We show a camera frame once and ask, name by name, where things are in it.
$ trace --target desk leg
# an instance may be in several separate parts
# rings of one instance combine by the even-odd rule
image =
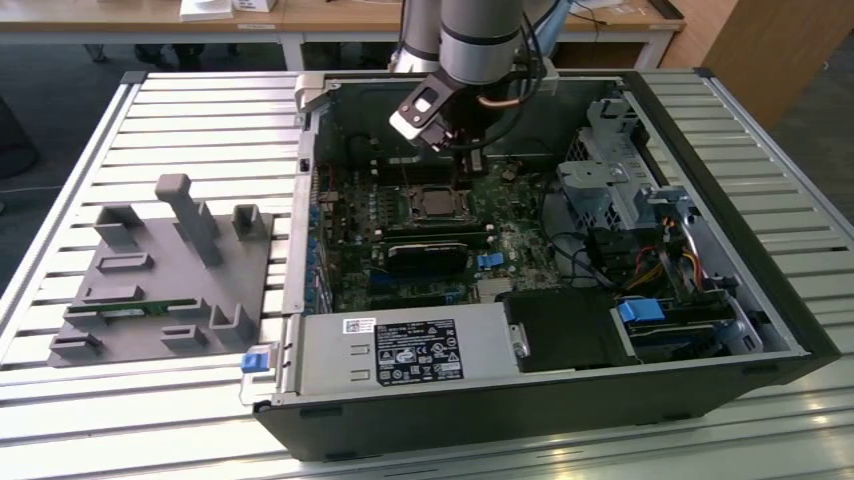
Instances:
[[[89,54],[89,58],[94,63],[104,63],[106,61],[106,55],[104,55],[104,44],[86,43],[82,45],[85,53]]]
[[[305,38],[301,33],[283,32],[279,34],[279,43],[284,53],[284,63],[289,71],[301,72],[305,70],[303,61],[303,43]]]
[[[657,65],[661,63],[661,58],[664,57],[664,52],[667,51],[667,46],[669,45],[669,40],[672,39],[672,34],[672,31],[649,32],[649,41],[643,46],[637,61],[635,62],[635,68],[637,70],[657,68]]]

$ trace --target metal rail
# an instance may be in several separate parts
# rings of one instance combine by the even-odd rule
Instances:
[[[190,176],[192,195],[208,200],[212,213],[251,201],[276,215],[261,338],[279,338],[299,141],[295,75],[153,74],[120,88],[0,302],[0,476],[684,479],[711,472],[738,479],[834,475],[852,467],[850,227],[714,81],[690,71],[644,77],[836,342],[838,362],[700,419],[328,464],[289,458],[249,417],[237,399],[238,355],[46,367],[98,242],[90,228],[98,206],[132,202],[141,217],[168,215],[153,197],[165,172]],[[665,161],[661,170],[679,183]],[[256,388],[268,393],[272,384]]]

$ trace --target green circuit board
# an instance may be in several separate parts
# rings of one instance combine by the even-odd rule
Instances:
[[[372,241],[376,228],[393,229],[416,222],[417,199],[409,191],[421,187],[375,186],[369,178],[339,189],[335,206],[325,208],[329,226],[329,270],[333,310],[337,312],[408,308],[481,301],[479,280],[505,278],[516,290],[560,284],[560,275],[539,230],[537,202],[544,180],[540,173],[517,173],[512,160],[496,161],[487,175],[455,190],[464,208],[452,218],[425,220],[440,224],[488,223],[493,240],[485,248],[471,248],[461,272],[441,278],[388,280],[383,268],[387,245]],[[433,191],[443,187],[423,187]],[[503,262],[477,266],[477,256],[500,253]]]

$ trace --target gray carpet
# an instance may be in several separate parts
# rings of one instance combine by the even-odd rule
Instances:
[[[812,79],[771,134],[854,221],[854,35]]]
[[[328,52],[323,47],[313,48],[307,54],[309,66],[324,68],[339,60]],[[108,46],[105,53],[109,61],[93,64],[81,46],[0,46],[0,96],[41,154],[41,161],[26,173],[0,180],[0,202],[5,204],[0,214],[0,289],[14,273],[57,189],[6,191],[61,186],[122,73],[150,70],[133,58],[130,46]],[[360,65],[352,66],[373,66],[365,65],[367,54],[361,53]],[[267,44],[240,45],[236,57],[228,55],[224,45],[209,45],[201,63],[208,71],[284,69],[279,46]],[[772,132],[848,219],[854,218],[852,112],[850,37]]]

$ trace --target circuit board module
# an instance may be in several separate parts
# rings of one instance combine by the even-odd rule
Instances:
[[[320,170],[333,311],[491,302],[560,285],[537,217],[545,177],[509,157],[487,169],[456,188],[409,158],[340,186]]]

